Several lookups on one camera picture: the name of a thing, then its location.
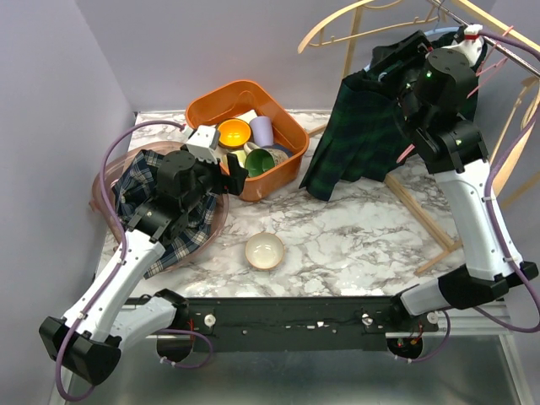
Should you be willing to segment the navy plaid skirt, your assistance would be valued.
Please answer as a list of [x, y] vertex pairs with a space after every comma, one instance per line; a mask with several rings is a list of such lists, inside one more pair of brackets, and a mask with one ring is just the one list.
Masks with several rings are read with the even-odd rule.
[[[153, 150], [139, 151], [112, 187], [116, 215], [123, 228], [127, 227], [136, 208], [154, 191], [157, 171], [163, 159], [163, 154], [158, 154]], [[178, 268], [181, 262], [194, 259], [195, 255], [202, 251], [210, 241], [213, 234], [213, 221], [217, 218], [217, 206], [218, 197], [215, 194], [205, 196], [189, 213], [186, 229], [174, 239], [171, 245], [166, 247], [164, 255], [149, 268], [143, 277], [150, 279], [160, 273]]]

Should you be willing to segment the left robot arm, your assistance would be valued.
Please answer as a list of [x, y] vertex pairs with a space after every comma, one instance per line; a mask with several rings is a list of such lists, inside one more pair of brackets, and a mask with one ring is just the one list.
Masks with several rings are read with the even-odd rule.
[[120, 311], [205, 197], [243, 192], [248, 171], [233, 154], [227, 160], [229, 171], [223, 173], [219, 163], [201, 161], [187, 148], [163, 157], [153, 189], [122, 227], [119, 249], [103, 272], [62, 317], [48, 316], [40, 325], [41, 340], [57, 371], [70, 370], [98, 386], [132, 344], [162, 330], [188, 332], [187, 300], [166, 289], [130, 315]]

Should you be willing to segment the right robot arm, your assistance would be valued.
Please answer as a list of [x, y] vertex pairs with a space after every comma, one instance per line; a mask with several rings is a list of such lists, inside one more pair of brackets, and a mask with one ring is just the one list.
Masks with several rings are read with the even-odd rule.
[[450, 46], [435, 48], [422, 32], [380, 49], [369, 72], [400, 107], [401, 130], [443, 191], [462, 241], [465, 262], [391, 299], [390, 324], [400, 331], [419, 316], [446, 308], [477, 309], [516, 286], [530, 287], [537, 265], [513, 244], [494, 191], [500, 165], [462, 107], [478, 85], [474, 66], [488, 33], [479, 24], [460, 28]]

